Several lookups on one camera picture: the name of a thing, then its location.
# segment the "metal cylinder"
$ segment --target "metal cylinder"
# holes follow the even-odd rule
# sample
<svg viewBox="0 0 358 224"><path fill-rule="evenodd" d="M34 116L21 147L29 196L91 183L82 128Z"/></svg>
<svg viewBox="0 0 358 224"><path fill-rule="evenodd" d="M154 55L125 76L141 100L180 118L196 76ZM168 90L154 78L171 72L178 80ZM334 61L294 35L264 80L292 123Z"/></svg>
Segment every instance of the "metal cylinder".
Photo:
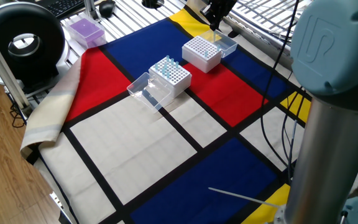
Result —
<svg viewBox="0 0 358 224"><path fill-rule="evenodd" d="M358 173L358 111L313 98L286 224L334 224Z"/></svg>

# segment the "clear plastic lid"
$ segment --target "clear plastic lid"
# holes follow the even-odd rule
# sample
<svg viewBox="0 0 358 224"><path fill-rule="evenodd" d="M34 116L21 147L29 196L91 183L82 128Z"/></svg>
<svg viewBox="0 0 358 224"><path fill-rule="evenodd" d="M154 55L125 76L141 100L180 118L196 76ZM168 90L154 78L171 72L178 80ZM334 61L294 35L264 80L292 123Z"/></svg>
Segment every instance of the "clear plastic lid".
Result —
<svg viewBox="0 0 358 224"><path fill-rule="evenodd" d="M209 30L201 34L200 37L204 38L205 40L211 42L216 46L220 46L220 49L222 50L222 58L233 53L233 51L236 50L238 45L236 41L232 40L230 37L222 34L217 30Z"/></svg>
<svg viewBox="0 0 358 224"><path fill-rule="evenodd" d="M104 34L103 26L85 14L80 14L67 21L67 28L86 42L92 41Z"/></svg>
<svg viewBox="0 0 358 224"><path fill-rule="evenodd" d="M131 83L127 90L131 96L144 103L153 113L169 105L173 100L171 90L147 72Z"/></svg>

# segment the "white pipette tip rack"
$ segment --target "white pipette tip rack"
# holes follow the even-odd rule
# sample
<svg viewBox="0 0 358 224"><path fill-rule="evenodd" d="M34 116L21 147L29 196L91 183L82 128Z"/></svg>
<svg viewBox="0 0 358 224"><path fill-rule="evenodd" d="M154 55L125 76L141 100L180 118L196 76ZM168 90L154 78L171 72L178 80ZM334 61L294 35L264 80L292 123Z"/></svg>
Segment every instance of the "white pipette tip rack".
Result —
<svg viewBox="0 0 358 224"><path fill-rule="evenodd" d="M149 73L171 90L173 98L185 91L191 84L191 73L169 56L151 66Z"/></svg>
<svg viewBox="0 0 358 224"><path fill-rule="evenodd" d="M204 38L196 36L184 44L181 56L204 73L208 73L221 63L222 50Z"/></svg>

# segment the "blue square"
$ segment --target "blue square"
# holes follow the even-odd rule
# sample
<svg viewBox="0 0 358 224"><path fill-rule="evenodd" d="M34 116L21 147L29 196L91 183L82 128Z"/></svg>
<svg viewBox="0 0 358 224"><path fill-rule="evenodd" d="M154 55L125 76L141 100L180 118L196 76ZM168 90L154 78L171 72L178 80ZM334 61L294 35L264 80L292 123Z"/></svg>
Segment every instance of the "blue square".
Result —
<svg viewBox="0 0 358 224"><path fill-rule="evenodd" d="M257 196L277 176L232 139L131 214L136 224L224 223L249 201L208 187Z"/></svg>
<svg viewBox="0 0 358 224"><path fill-rule="evenodd" d="M164 19L103 47L136 79L167 55L182 61L181 47L189 40L173 22Z"/></svg>
<svg viewBox="0 0 358 224"><path fill-rule="evenodd" d="M237 70L244 78L251 81L254 85L265 91L271 71L261 66L254 59L237 49L235 52L223 59L228 65ZM273 75L272 82L267 94L276 98L289 89L289 86L281 79Z"/></svg>

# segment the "metal rod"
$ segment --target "metal rod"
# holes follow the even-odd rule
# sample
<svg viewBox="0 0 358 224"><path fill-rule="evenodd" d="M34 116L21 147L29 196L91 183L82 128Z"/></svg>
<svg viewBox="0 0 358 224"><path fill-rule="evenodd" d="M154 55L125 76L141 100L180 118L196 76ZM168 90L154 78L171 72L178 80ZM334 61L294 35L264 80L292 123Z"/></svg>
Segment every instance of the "metal rod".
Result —
<svg viewBox="0 0 358 224"><path fill-rule="evenodd" d="M7 89L11 92L15 102L19 106L21 110L26 109L28 112L30 108L30 103L25 97L22 89L20 88L19 84L17 84L17 81L11 72L11 69L7 65L4 57L0 53L0 76L2 80L4 81L4 84L7 86Z"/></svg>
<svg viewBox="0 0 358 224"><path fill-rule="evenodd" d="M212 187L208 187L208 189L216 191L216 192L219 192L219 193L222 193L222 194L227 194L227 195L239 197L239 198L242 198L242 199L250 200L252 202L257 202L257 203L260 203L260 204L263 204L263 205L268 205L268 206L271 206L271 207L280 208L280 206L274 205L272 203L264 202L264 201L261 201L261 200L257 200L257 199L246 197L246 196L242 196L242 195L239 195L239 194L230 193L230 192L227 192L227 191L224 191L224 190L219 190L219 189L215 189L215 188L212 188Z"/></svg>
<svg viewBox="0 0 358 224"><path fill-rule="evenodd" d="M313 98L285 223L337 223L357 173L358 111Z"/></svg>
<svg viewBox="0 0 358 224"><path fill-rule="evenodd" d="M84 0L84 4L85 4L85 14L96 21L100 20L98 13L96 12L96 6L94 5L94 1Z"/></svg>

